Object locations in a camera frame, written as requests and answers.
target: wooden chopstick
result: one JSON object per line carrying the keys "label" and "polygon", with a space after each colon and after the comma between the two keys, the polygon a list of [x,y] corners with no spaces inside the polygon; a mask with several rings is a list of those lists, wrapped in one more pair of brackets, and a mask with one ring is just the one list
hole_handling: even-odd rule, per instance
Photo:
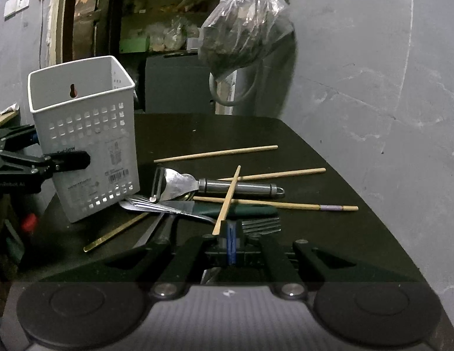
{"label": "wooden chopstick", "polygon": [[126,223],[120,225],[119,227],[116,227],[113,231],[110,231],[109,233],[103,235],[101,238],[98,238],[97,240],[93,241],[89,245],[86,245],[83,248],[84,252],[89,252],[92,251],[94,248],[97,248],[99,245],[105,243],[105,241],[110,240],[112,237],[116,236],[120,232],[124,231],[128,227],[131,227],[133,224],[137,223],[139,220],[144,219],[147,215],[149,215],[149,212],[143,212],[140,215],[137,215],[135,218],[128,220]]}
{"label": "wooden chopstick", "polygon": [[[317,169],[302,169],[302,170],[291,170],[289,172],[278,172],[278,173],[266,173],[266,174],[254,174],[244,175],[239,177],[238,180],[258,180],[258,179],[269,179],[279,177],[291,177],[291,176],[303,176],[305,174],[316,174],[324,173],[326,169],[324,167],[318,167]],[[220,178],[220,180],[232,180],[232,178]]]}
{"label": "wooden chopstick", "polygon": [[169,161],[181,161],[183,159],[195,159],[195,158],[204,158],[204,157],[223,156],[223,155],[226,155],[226,154],[262,152],[262,151],[265,151],[265,150],[274,150],[274,149],[277,149],[277,148],[279,148],[277,145],[268,145],[268,146],[255,146],[253,148],[241,148],[241,149],[220,150],[220,151],[217,151],[217,152],[187,154],[185,156],[177,156],[177,157],[155,159],[154,163],[169,162]]}
{"label": "wooden chopstick", "polygon": [[238,176],[240,174],[241,166],[237,166],[237,170],[235,171],[235,175],[233,176],[232,182],[227,190],[227,195],[223,198],[222,208],[220,209],[219,216],[217,218],[216,225],[214,226],[214,230],[212,231],[213,235],[218,235],[220,233],[220,224],[222,220],[225,220],[227,216],[228,209],[230,207],[230,202],[232,201],[233,192],[235,191],[235,185],[237,184]]}
{"label": "wooden chopstick", "polygon": [[[193,197],[195,201],[222,203],[224,198],[213,197]],[[304,204],[304,203],[287,203],[287,202],[271,202],[271,201],[256,201],[252,199],[232,199],[232,203],[240,204],[268,204],[277,208],[284,209],[311,209],[315,211],[358,211],[357,206],[338,206],[334,204]]]}

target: knife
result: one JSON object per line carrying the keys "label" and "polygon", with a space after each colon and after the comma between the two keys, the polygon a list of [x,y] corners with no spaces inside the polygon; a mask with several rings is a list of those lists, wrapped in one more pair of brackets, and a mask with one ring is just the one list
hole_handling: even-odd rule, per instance
{"label": "knife", "polygon": [[[209,216],[211,218],[217,218],[222,207],[221,204],[194,201],[160,201],[159,203],[193,214]],[[268,204],[231,204],[227,213],[229,219],[263,218],[277,215],[277,208]]]}

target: wooden board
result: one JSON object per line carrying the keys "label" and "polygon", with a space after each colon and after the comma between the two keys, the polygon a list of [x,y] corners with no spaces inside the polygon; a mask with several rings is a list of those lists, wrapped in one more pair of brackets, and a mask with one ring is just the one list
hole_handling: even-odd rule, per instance
{"label": "wooden board", "polygon": [[0,116],[0,127],[6,124],[10,119],[18,115],[17,111],[9,112]]}

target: blue tape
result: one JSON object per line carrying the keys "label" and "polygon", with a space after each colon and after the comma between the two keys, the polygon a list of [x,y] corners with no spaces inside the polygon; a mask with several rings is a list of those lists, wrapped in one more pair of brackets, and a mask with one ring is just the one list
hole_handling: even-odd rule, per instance
{"label": "blue tape", "polygon": [[236,223],[227,223],[227,261],[229,265],[237,262],[237,234]]}

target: round pad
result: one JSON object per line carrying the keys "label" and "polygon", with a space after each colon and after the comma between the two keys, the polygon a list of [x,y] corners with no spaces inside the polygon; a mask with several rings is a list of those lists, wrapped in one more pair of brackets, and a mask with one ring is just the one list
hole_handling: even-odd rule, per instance
{"label": "round pad", "polygon": [[51,348],[94,348],[116,342],[145,312],[135,283],[35,283],[19,297],[24,331]]}
{"label": "round pad", "polygon": [[397,347],[418,342],[438,324],[441,304],[426,283],[325,283],[314,309],[331,331],[353,342]]}

